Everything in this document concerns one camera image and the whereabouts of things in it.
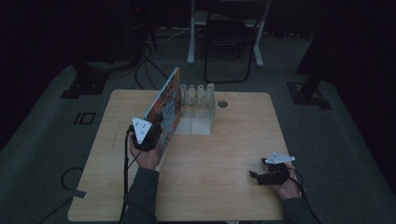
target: floor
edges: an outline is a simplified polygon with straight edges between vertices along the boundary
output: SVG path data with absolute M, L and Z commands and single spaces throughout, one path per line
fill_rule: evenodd
M 295 71 L 309 43 L 300 37 L 264 35 L 260 45 L 264 67 L 253 65 L 246 82 L 219 84 L 216 90 L 263 91 L 271 95 L 288 150 L 296 158 L 294 165 L 304 176 L 307 199 L 323 223 L 394 223 L 395 196 L 336 88 L 325 82 L 319 85 L 332 110 L 295 105 L 290 97 L 286 82 L 306 79 L 295 75 Z M 199 60 L 201 41 L 197 40 L 193 65 L 187 65 L 188 44 L 189 39 L 183 36 L 166 40 L 149 58 L 165 74 L 180 67 L 183 84 L 205 84 L 203 61 Z M 222 72 L 224 76 L 238 76 L 241 73 L 238 69 L 245 71 L 246 61 L 243 56 L 233 64 L 233 69 L 219 62 L 209 72 L 211 76 Z M 102 63 L 93 65 L 108 67 Z M 68 66 L 52 80 L 1 151 L 0 223 L 39 223 L 51 211 L 55 212 L 44 223 L 70 223 L 67 218 L 70 203 L 56 210 L 67 202 L 62 174 L 73 167 L 84 167 L 111 92 L 139 89 L 134 84 L 133 71 L 126 70 L 111 73 L 101 95 L 61 99 L 75 75 Z M 138 70 L 137 78 L 143 89 L 153 90 L 148 76 L 157 89 L 165 82 L 161 73 L 146 62 Z M 92 124 L 75 123 L 78 113 L 94 113 Z M 79 179 L 80 172 L 75 171 L 65 177 L 65 183 L 76 188 Z

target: wooden table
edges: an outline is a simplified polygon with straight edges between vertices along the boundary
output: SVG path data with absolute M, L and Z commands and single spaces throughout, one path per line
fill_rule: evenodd
M 116 221 L 123 196 L 125 132 L 142 118 L 157 91 L 113 91 L 78 185 L 72 221 Z M 281 201 L 248 171 L 263 173 L 261 158 L 288 154 L 271 98 L 263 92 L 217 91 L 211 135 L 173 135 L 163 159 L 156 215 L 160 221 L 276 220 Z M 132 184 L 137 170 L 130 169 Z

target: dark background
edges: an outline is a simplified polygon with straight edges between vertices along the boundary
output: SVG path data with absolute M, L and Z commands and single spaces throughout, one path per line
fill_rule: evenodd
M 196 1 L 197 8 L 205 8 L 208 2 Z M 108 62 L 122 49 L 127 43 L 120 41 L 129 15 L 126 4 L 104 0 L 1 2 L 0 148 L 51 80 L 77 54 L 87 61 Z M 189 26 L 190 1 L 153 0 L 153 5 L 155 26 Z M 273 0 L 264 29 L 279 37 L 315 36 L 298 74 L 316 76 L 337 87 L 394 191 L 395 12 L 390 0 Z

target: table leg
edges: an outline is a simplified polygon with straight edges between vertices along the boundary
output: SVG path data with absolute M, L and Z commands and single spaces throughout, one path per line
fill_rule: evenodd
M 191 0 L 191 28 L 190 28 L 190 45 L 187 64 L 194 63 L 195 56 L 195 0 Z
M 256 36 L 256 43 L 254 43 L 254 48 L 253 48 L 254 58 L 256 59 L 256 64 L 258 67 L 264 67 L 264 63 L 262 62 L 262 53 L 260 52 L 259 49 L 259 43 L 260 40 L 262 39 L 262 30 L 264 29 L 265 19 L 266 18 L 264 17 L 260 21 L 259 31 L 257 32 L 257 36 Z

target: wire on floor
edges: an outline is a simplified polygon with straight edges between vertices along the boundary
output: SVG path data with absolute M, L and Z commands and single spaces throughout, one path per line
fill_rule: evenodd
M 82 168 L 80 167 L 73 167 L 70 168 L 68 170 L 66 170 L 61 177 L 61 184 L 62 187 L 66 190 L 76 190 L 76 189 L 72 189 L 69 188 L 66 183 L 64 182 L 64 178 L 66 177 L 66 175 L 71 172 L 71 171 L 75 171 L 75 170 L 80 170 L 81 172 L 83 171 Z M 53 214 L 55 214 L 56 212 L 58 212 L 59 210 L 61 210 L 61 208 L 63 208 L 65 205 L 67 205 L 68 203 L 70 203 L 73 200 L 73 198 L 68 198 L 66 201 L 64 201 L 62 204 L 60 204 L 58 207 L 56 207 L 55 209 L 53 209 L 50 213 L 48 213 L 45 217 L 41 218 L 40 221 L 37 222 L 37 224 L 42 224 L 44 223 L 49 217 L 51 217 Z

